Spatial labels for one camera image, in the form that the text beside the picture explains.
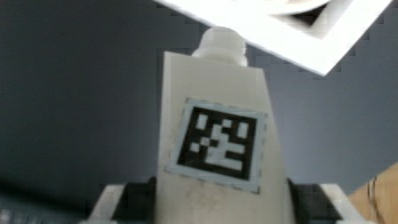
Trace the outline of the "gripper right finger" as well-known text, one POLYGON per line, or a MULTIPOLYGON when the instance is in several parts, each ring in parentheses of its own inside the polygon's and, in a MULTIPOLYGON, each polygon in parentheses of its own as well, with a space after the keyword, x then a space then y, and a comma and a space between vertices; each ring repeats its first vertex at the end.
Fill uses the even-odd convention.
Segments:
POLYGON ((337 184, 288 181, 296 224, 373 224, 337 184))

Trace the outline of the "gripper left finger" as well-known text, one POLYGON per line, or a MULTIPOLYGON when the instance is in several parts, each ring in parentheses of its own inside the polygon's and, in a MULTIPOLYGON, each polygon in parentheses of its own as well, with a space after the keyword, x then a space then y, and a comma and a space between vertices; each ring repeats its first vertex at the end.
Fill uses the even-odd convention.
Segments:
POLYGON ((156 178, 108 184, 81 224, 154 224, 156 178))

